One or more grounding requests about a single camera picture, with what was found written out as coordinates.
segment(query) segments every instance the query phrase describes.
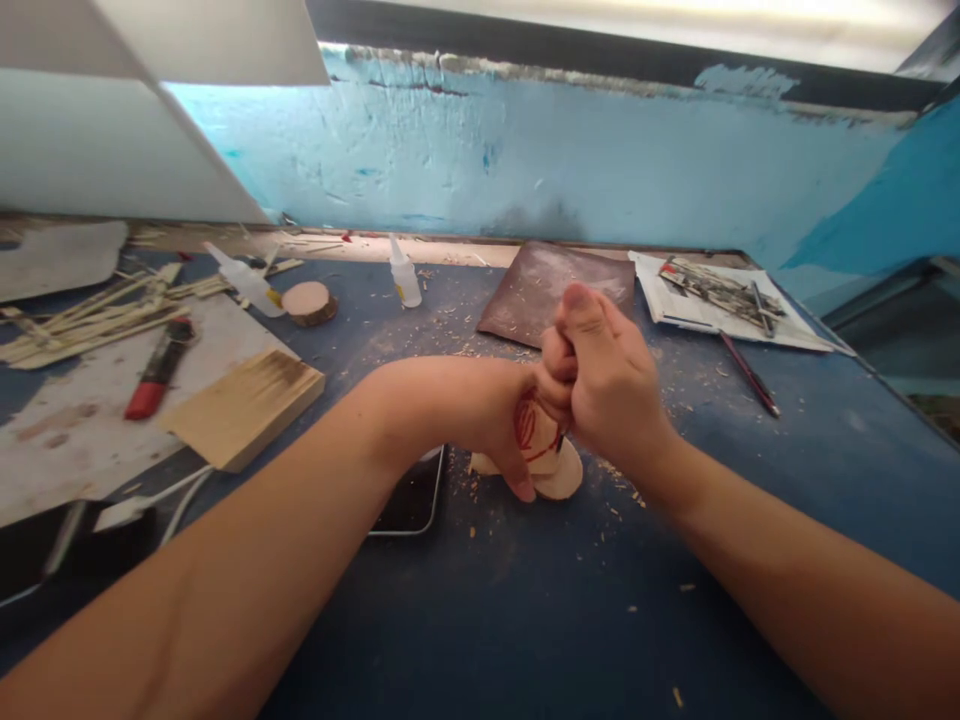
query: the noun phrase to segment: smartphone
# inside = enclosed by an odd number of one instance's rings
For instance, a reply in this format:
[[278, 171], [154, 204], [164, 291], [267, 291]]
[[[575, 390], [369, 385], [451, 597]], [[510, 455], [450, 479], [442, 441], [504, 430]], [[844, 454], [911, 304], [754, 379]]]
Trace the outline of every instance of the smartphone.
[[424, 455], [407, 470], [370, 535], [405, 536], [426, 532], [437, 512], [440, 478], [446, 459], [447, 446], [444, 445]]

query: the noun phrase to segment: workbench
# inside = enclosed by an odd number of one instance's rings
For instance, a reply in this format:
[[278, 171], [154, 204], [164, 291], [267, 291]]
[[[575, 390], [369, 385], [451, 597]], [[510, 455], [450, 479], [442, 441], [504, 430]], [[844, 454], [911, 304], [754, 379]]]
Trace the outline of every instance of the workbench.
[[[198, 276], [212, 269], [209, 258], [195, 262], [205, 268], [190, 269]], [[321, 280], [339, 300], [337, 317], [318, 328], [257, 315], [327, 375], [326, 391], [241, 475], [208, 482], [188, 522], [383, 363], [537, 359], [473, 331], [504, 270], [420, 269], [432, 277], [414, 310], [401, 308], [385, 264], [317, 260], [273, 279], [280, 290]], [[682, 435], [960, 598], [960, 453], [869, 369], [839, 353], [740, 343], [776, 394], [775, 420], [716, 337], [654, 326], [639, 287], [635, 318]], [[3, 417], [49, 373], [66, 372], [61, 365], [0, 371]], [[828, 717], [629, 483], [581, 452], [584, 485], [572, 500], [524, 505], [499, 479], [475, 484], [467, 454], [453, 451], [432, 528], [365, 543], [263, 717]], [[149, 492], [199, 464], [183, 451], [138, 480]], [[93, 592], [78, 594], [78, 606]], [[0, 671], [64, 619], [5, 641]]]

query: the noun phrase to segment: paper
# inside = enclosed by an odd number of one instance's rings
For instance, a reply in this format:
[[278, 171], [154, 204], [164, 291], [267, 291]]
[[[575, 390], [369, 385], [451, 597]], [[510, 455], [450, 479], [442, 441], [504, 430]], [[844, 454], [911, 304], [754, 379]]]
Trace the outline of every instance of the paper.
[[79, 498], [99, 500], [185, 447], [159, 422], [165, 410], [264, 350], [296, 354], [226, 295], [190, 298], [198, 332], [149, 420], [123, 419], [163, 328], [80, 356], [0, 428], [0, 527]]
[[732, 278], [744, 285], [751, 281], [757, 283], [760, 292], [780, 300], [780, 305], [786, 316], [780, 318], [776, 324], [777, 334], [768, 338], [762, 328], [737, 317], [721, 307], [708, 303], [694, 295], [682, 294], [680, 288], [660, 277], [660, 268], [663, 258], [643, 253], [631, 252], [637, 271], [637, 279], [643, 288], [643, 294], [650, 306], [650, 316], [654, 322], [665, 322], [688, 330], [697, 330], [706, 333], [718, 333], [723, 330], [731, 337], [740, 340], [755, 340], [768, 342], [774, 345], [816, 350], [818, 352], [833, 352], [834, 347], [826, 340], [817, 337], [810, 325], [794, 310], [779, 288], [773, 284], [770, 276], [763, 270], [736, 270], [733, 268], [710, 266], [710, 270]]
[[120, 221], [27, 230], [20, 247], [3, 253], [0, 303], [103, 282], [126, 241]]

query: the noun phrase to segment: round wooden disc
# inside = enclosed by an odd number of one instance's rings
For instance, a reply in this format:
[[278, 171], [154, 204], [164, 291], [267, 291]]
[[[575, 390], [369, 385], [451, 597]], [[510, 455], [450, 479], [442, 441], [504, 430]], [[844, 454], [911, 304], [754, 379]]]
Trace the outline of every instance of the round wooden disc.
[[533, 487], [537, 494], [548, 500], [567, 500], [580, 489], [583, 483], [583, 462], [580, 454], [569, 440], [563, 440], [560, 448], [560, 466], [552, 475], [534, 475]]
[[330, 320], [337, 314], [337, 300], [318, 282], [294, 285], [283, 294], [283, 309], [298, 325], [311, 327]]

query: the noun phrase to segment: glue bottle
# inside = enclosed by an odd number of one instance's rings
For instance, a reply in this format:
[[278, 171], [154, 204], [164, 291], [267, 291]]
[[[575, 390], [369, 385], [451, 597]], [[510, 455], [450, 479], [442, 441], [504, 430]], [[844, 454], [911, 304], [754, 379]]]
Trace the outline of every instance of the glue bottle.
[[220, 274], [257, 310], [267, 317], [280, 317], [286, 312], [280, 305], [280, 293], [270, 287], [270, 283], [252, 267], [242, 260], [234, 260], [213, 243], [205, 242], [203, 245], [220, 263]]
[[420, 285], [417, 284], [417, 271], [410, 258], [403, 254], [393, 233], [390, 233], [390, 272], [393, 273], [393, 284], [404, 307], [417, 307], [423, 302]]

